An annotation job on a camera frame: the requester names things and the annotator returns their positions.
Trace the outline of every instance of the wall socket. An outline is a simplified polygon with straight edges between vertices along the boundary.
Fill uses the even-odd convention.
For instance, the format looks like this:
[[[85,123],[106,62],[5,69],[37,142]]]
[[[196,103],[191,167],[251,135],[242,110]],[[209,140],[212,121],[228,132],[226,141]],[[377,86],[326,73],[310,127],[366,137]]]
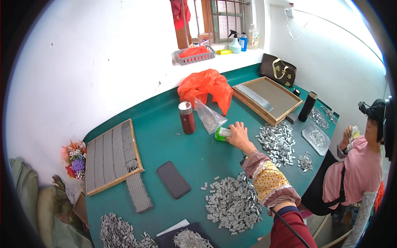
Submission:
[[[287,16],[294,17],[293,11],[294,11],[293,9],[285,8],[285,12],[287,13]]]

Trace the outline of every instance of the soap bottle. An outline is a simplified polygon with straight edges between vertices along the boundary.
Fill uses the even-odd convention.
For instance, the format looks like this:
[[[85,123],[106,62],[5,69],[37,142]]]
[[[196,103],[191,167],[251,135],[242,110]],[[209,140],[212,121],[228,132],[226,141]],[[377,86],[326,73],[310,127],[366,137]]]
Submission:
[[[248,34],[248,49],[258,49],[259,45],[259,30],[255,28],[255,24],[251,24]]]
[[[247,42],[248,42],[247,36],[245,35],[245,33],[241,33],[239,43],[241,46],[241,50],[243,52],[247,51]]]
[[[240,46],[239,42],[237,41],[238,33],[236,31],[234,31],[234,30],[230,30],[229,37],[231,35],[234,35],[234,36],[233,36],[233,42],[229,45],[229,50],[232,53],[234,53],[234,54],[240,53],[241,52],[241,46]]]

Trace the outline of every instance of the red thermos bottle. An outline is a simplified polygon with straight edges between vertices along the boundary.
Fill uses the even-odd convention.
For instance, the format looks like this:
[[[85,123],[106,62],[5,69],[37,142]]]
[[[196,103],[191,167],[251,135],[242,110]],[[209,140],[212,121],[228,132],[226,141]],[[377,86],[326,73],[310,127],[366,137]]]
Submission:
[[[196,131],[195,117],[190,102],[181,102],[178,106],[181,116],[182,128],[185,134],[189,135]]]

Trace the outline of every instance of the green package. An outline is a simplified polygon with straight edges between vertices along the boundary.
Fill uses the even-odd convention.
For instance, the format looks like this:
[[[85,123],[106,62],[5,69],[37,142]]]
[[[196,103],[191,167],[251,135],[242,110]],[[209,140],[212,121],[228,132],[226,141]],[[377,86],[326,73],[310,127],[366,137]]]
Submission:
[[[230,129],[219,127],[215,131],[215,139],[216,140],[227,142],[226,137],[229,137],[229,136],[231,136]]]

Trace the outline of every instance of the pink shirt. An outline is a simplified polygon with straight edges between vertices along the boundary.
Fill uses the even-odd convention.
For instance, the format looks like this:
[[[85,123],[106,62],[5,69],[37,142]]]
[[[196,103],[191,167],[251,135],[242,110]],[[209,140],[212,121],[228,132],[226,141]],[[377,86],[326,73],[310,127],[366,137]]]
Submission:
[[[332,202],[339,198],[341,188],[342,169],[345,165],[344,188],[346,201],[344,206],[361,201],[363,192],[378,191],[382,181],[381,153],[375,153],[368,148],[364,135],[353,141],[353,147],[345,160],[333,163],[327,170],[323,183],[323,201]]]

